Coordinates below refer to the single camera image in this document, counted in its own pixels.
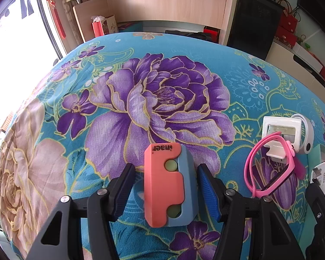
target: beige flower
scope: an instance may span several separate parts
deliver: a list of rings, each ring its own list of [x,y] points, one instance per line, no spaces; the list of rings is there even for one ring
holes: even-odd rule
[[[133,36],[142,36],[143,40],[150,40],[154,39],[155,36],[163,36],[163,34],[154,32],[134,32]]]
[[[65,148],[52,139],[37,143],[44,115],[40,101],[31,101],[0,147],[0,220],[24,258],[65,191]]]

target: orange object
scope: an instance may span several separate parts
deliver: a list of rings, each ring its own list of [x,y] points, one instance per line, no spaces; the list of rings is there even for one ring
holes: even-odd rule
[[[183,175],[165,169],[165,162],[181,151],[179,143],[155,143],[145,151],[145,218],[152,228],[166,224],[170,205],[184,202]]]

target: bed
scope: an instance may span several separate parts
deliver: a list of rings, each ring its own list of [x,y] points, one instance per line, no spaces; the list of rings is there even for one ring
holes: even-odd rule
[[[123,216],[112,224],[120,259],[211,260],[221,224],[202,199],[185,227],[151,228],[144,218],[143,152],[180,142],[195,166],[206,163],[227,187],[251,196],[243,166],[261,138],[264,116],[301,113],[325,145],[325,104],[294,78],[247,53],[188,37],[119,33],[70,52],[41,80],[14,116],[0,147],[0,221],[26,257],[50,211],[65,194],[88,197],[136,167]],[[262,148],[255,179],[262,187],[282,165]],[[307,156],[298,155],[307,167]],[[308,177],[293,174],[273,200],[299,240]],[[241,259],[249,251],[246,220]],[[91,259],[82,219],[85,259]]]

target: pink wristband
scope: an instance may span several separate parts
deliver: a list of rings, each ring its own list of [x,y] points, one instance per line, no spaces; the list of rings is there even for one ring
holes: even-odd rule
[[[264,195],[269,195],[273,193],[284,181],[292,174],[294,168],[295,168],[295,163],[293,156],[295,156],[295,151],[289,141],[286,141],[283,137],[280,136],[281,132],[274,132],[270,135],[267,135],[265,138],[262,138],[250,151],[246,163],[244,165],[244,182],[246,183],[248,189],[252,192],[252,197],[258,197],[261,198]],[[264,144],[268,143],[269,141],[279,141],[286,153],[287,156],[287,164],[288,168],[287,170],[280,176],[278,179],[276,179],[272,185],[270,185],[267,189],[265,190],[257,190],[255,188],[255,180],[254,180],[254,175],[253,175],[253,159],[255,157],[255,154],[261,149],[261,147],[264,146]],[[250,173],[250,180],[251,183],[248,181],[247,173],[248,173],[248,167],[249,167],[249,173]]]

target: blue fabric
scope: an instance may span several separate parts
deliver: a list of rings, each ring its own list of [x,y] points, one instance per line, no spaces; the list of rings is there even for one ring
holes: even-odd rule
[[[51,139],[64,148],[65,194],[88,197],[118,176],[126,162],[135,164],[136,181],[124,214],[111,225],[123,260],[212,259],[221,232],[222,224],[209,216],[200,191],[199,213],[190,225],[147,224],[142,162],[149,142],[185,144],[196,166],[206,163],[227,187],[247,197],[243,167],[261,138],[264,116],[301,113],[314,126],[314,146],[325,144],[325,104],[293,77],[247,53],[168,34],[110,34],[80,45],[52,69],[19,113],[32,104],[44,106],[35,146]],[[16,120],[23,117],[19,113]],[[255,160],[259,186],[282,168],[266,151]],[[298,158],[307,166],[306,155]],[[32,182],[39,191],[38,182]],[[298,180],[293,174],[273,196],[297,240],[307,183],[307,176]],[[250,224],[247,220],[243,260]],[[86,219],[82,241],[90,251]]]

